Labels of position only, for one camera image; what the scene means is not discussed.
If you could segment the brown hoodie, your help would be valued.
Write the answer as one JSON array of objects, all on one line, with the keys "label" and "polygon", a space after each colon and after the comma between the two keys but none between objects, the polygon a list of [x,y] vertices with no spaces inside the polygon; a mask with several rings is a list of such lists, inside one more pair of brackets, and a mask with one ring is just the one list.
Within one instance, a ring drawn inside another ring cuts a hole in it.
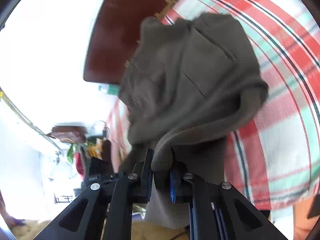
[{"label": "brown hoodie", "polygon": [[210,183],[224,179],[227,136],[261,109],[268,85],[239,21],[205,13],[165,25],[146,18],[119,98],[129,111],[130,172],[153,149],[148,222],[177,229],[189,223],[186,204],[174,204],[169,171],[174,161]]}]

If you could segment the red plaid bed sheet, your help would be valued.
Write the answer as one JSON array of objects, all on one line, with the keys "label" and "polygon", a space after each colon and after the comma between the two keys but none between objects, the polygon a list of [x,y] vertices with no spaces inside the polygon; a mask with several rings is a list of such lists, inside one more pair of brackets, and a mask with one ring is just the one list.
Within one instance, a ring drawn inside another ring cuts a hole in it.
[{"label": "red plaid bed sheet", "polygon": [[268,85],[261,109],[227,136],[222,182],[264,215],[318,195],[318,24],[301,0],[179,0],[158,20],[172,25],[205,13],[240,22]]}]

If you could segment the dark red wooden headboard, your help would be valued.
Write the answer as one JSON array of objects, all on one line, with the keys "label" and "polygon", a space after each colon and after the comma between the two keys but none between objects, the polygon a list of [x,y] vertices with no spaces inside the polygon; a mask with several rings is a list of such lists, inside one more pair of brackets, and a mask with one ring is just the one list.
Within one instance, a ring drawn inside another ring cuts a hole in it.
[{"label": "dark red wooden headboard", "polygon": [[178,0],[104,0],[88,45],[87,82],[117,85],[140,38],[147,17],[161,20]]}]

